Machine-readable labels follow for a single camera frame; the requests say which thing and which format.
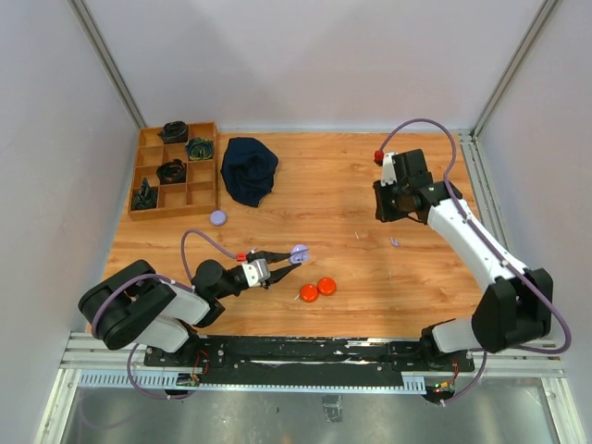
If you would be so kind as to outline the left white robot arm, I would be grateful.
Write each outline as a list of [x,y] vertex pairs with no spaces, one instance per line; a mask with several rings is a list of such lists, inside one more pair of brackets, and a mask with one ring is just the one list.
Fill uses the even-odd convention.
[[186,286],[138,260],[87,290],[78,308],[107,349],[143,344],[185,366],[198,354],[194,329],[214,324],[225,311],[223,298],[267,289],[300,265],[288,253],[266,251],[246,253],[232,268],[206,260]]

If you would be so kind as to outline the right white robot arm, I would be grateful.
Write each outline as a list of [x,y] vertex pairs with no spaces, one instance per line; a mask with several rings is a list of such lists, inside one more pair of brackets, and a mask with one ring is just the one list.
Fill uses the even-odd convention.
[[472,273],[483,295],[468,318],[423,329],[419,358],[431,370],[455,352],[501,352],[550,332],[553,281],[531,269],[485,230],[448,179],[434,180],[422,150],[396,154],[378,150],[381,177],[373,184],[376,219],[386,223],[415,217],[445,240]]

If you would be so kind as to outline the orange earbud charging case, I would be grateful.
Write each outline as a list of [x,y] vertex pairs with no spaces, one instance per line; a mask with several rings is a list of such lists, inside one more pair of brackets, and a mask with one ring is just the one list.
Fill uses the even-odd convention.
[[318,296],[318,287],[314,284],[305,284],[299,289],[299,299],[303,302],[315,302]]

